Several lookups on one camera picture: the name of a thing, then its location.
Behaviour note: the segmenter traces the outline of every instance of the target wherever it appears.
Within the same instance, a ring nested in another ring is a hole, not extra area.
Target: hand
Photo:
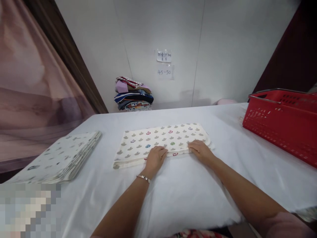
[[[206,166],[210,166],[210,162],[215,158],[215,155],[201,140],[194,140],[189,143],[188,148],[197,156],[198,160]]]
[[[145,169],[141,175],[152,179],[161,168],[167,155],[167,149],[162,146],[155,146],[151,149],[146,160]]]

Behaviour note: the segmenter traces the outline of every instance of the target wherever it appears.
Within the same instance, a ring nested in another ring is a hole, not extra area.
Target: handwritten sign
[[[159,51],[157,50],[156,60],[158,62],[171,63],[172,62],[172,52],[171,51]]]
[[[158,64],[156,73],[159,79],[173,80],[173,67],[170,64]]]

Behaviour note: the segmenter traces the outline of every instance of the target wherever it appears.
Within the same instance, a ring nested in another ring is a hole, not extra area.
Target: white wall
[[[108,108],[115,78],[151,87],[154,109],[246,101],[298,0],[55,0]],[[157,79],[171,49],[175,81]]]

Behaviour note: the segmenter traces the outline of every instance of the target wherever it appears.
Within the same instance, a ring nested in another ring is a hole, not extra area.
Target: bracelet
[[[139,178],[145,179],[148,183],[150,183],[150,182],[151,182],[151,180],[150,180],[148,177],[145,177],[144,175],[137,175],[136,177],[139,177]]]

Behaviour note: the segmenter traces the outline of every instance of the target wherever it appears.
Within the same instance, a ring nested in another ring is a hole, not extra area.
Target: pixelated area
[[[0,184],[0,237],[61,237],[60,184]]]

